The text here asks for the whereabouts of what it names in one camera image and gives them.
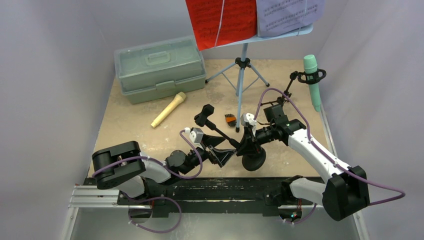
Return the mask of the cream yellow microphone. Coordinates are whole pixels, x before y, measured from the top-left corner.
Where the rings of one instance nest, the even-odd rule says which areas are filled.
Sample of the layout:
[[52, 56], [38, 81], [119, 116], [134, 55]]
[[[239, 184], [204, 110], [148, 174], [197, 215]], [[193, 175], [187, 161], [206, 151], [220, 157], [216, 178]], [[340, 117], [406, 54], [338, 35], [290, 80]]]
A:
[[179, 92], [175, 95], [173, 100], [165, 107], [165, 109], [152, 121], [150, 126], [152, 128], [156, 128], [158, 125], [160, 125], [163, 120], [181, 103], [184, 102], [186, 99], [186, 94], [184, 92]]

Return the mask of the mint green microphone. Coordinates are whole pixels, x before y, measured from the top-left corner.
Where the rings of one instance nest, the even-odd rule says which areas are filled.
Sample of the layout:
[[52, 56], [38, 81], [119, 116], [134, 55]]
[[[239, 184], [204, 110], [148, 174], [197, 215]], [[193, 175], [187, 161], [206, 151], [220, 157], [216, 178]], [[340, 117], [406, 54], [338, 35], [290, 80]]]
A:
[[317, 63], [315, 55], [308, 54], [303, 58], [303, 68], [304, 68], [304, 72], [306, 73], [307, 81], [312, 83], [308, 85], [311, 103], [315, 111], [320, 112], [321, 111], [320, 89], [319, 89], [319, 84], [315, 80], [315, 78], [319, 77], [319, 69], [318, 69], [318, 63]]

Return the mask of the black tripod microphone stand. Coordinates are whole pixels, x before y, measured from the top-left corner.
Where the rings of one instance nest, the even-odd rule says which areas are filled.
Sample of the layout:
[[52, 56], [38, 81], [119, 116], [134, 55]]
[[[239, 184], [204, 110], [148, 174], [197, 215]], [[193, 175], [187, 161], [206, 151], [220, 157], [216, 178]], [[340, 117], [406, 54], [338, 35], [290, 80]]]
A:
[[[319, 71], [319, 77], [315, 78], [317, 83], [319, 83], [321, 80], [323, 80], [327, 76], [327, 72], [325, 70], [318, 69], [318, 71]], [[305, 72], [298, 72], [298, 71], [292, 72], [289, 75], [290, 81], [286, 89], [283, 91], [283, 93], [289, 98], [292, 96], [292, 93], [289, 92], [289, 89], [295, 80], [297, 80], [299, 83], [306, 84], [306, 85], [313, 84], [312, 82], [307, 81], [306, 75], [307, 74]]]

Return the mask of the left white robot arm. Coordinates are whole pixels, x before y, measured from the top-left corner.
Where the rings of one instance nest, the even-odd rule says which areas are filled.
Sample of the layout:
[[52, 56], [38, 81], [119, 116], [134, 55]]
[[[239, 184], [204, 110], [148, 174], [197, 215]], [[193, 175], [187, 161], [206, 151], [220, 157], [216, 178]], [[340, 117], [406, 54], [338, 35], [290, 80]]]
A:
[[173, 151], [165, 160], [156, 160], [142, 152], [138, 142], [128, 141], [94, 152], [91, 156], [94, 172], [92, 177], [99, 190], [116, 188], [125, 193], [138, 205], [146, 203], [149, 191], [145, 179], [158, 184], [172, 185], [180, 179], [193, 179], [189, 176], [194, 168], [203, 169], [203, 162], [223, 167], [236, 154], [235, 149], [218, 149], [225, 141], [223, 136], [213, 136], [191, 131], [189, 153]]

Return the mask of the black round-base microphone stand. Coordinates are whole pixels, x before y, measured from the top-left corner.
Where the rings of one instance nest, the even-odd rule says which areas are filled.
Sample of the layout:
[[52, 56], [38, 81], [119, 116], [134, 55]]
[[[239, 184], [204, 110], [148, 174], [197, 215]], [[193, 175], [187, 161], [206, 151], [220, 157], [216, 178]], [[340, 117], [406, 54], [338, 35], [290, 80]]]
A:
[[[202, 107], [201, 112], [194, 117], [194, 121], [196, 125], [198, 125], [199, 127], [207, 127], [208, 129], [217, 132], [218, 136], [222, 136], [225, 138], [225, 141], [223, 141], [221, 144], [216, 146], [214, 149], [219, 149], [219, 150], [235, 149], [237, 151], [237, 148], [239, 147], [241, 140], [237, 141], [234, 138], [231, 138], [230, 136], [225, 134], [223, 131], [218, 129], [216, 124], [214, 124], [212, 121], [208, 119], [208, 117], [214, 113], [214, 110], [215, 108], [212, 105], [210, 104], [204, 105]], [[252, 127], [250, 125], [247, 125], [243, 127], [243, 132], [244, 130], [252, 130], [253, 134], [255, 135], [257, 131], [257, 126]], [[244, 155], [244, 156], [237, 156], [237, 157], [242, 157], [241, 162], [244, 169], [246, 169], [247, 171], [253, 172], [263, 166], [266, 160], [266, 156], [267, 156], [266, 151], [262, 147], [262, 152], [260, 154]]]

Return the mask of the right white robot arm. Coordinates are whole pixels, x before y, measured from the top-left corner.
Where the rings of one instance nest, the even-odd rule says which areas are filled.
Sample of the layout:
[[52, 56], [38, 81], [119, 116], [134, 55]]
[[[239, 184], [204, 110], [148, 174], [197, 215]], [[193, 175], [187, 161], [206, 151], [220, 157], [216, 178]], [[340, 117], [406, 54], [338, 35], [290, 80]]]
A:
[[242, 157], [246, 170], [253, 172], [264, 164], [264, 144], [280, 141], [300, 154], [323, 180], [318, 183], [300, 175], [284, 180], [279, 193], [284, 202], [308, 200], [323, 206], [335, 221], [370, 206], [368, 185], [360, 180], [367, 177], [363, 168], [351, 167], [322, 149], [322, 145], [308, 135], [308, 128], [298, 119], [289, 120], [281, 106], [267, 107], [264, 113], [268, 125], [261, 129], [257, 129], [258, 122], [252, 113], [244, 113], [240, 118], [244, 130], [236, 154]]

